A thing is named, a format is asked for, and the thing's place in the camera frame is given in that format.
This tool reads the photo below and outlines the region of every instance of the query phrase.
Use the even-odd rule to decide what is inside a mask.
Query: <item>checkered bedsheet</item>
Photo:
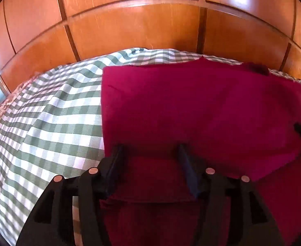
[[[104,157],[100,94],[105,66],[168,64],[201,56],[174,49],[132,48],[59,66],[28,85],[0,120],[0,233],[8,243],[15,245],[29,213],[55,175],[79,176]],[[296,80],[279,71],[271,73]],[[81,244],[77,206],[74,202],[73,222],[76,243]]]

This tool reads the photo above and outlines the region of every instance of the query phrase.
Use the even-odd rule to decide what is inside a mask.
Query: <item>metal pin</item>
[[[97,167],[92,167],[89,169],[89,174],[94,175],[98,173],[98,168]]]
[[[242,176],[241,180],[243,182],[250,182],[250,178],[248,176]]]
[[[206,172],[207,174],[209,174],[209,175],[213,175],[213,174],[215,173],[215,170],[214,170],[213,168],[211,168],[211,167],[208,167],[208,168],[205,170],[205,172]]]
[[[60,182],[62,179],[63,179],[63,177],[61,175],[57,175],[54,177],[55,182]]]

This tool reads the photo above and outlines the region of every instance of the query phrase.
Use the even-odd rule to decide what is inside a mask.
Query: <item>maroon fabric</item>
[[[221,174],[257,181],[286,243],[299,234],[299,83],[201,58],[107,67],[101,97],[105,154],[117,143],[129,149],[118,189],[103,203],[113,246],[189,245],[199,203],[174,157],[178,143]]]

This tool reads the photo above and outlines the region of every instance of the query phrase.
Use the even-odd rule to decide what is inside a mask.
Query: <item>mattress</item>
[[[168,64],[201,56],[174,49],[131,48],[56,67],[21,85],[0,110],[0,233],[7,242],[15,245],[55,175],[79,176],[104,157],[100,95],[105,66]],[[301,84],[283,72],[270,72]],[[73,223],[76,244],[81,245],[77,199]]]

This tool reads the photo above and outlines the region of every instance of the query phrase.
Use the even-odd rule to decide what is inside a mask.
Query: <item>gingham tablecloth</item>
[[[0,233],[8,243],[15,245],[29,213],[55,175],[79,176],[104,157],[100,93],[105,66],[168,64],[201,56],[173,49],[132,48],[59,66],[26,86],[0,120]],[[271,73],[296,80],[279,71]],[[73,214],[77,211],[74,203]],[[73,222],[79,244],[78,216]]]

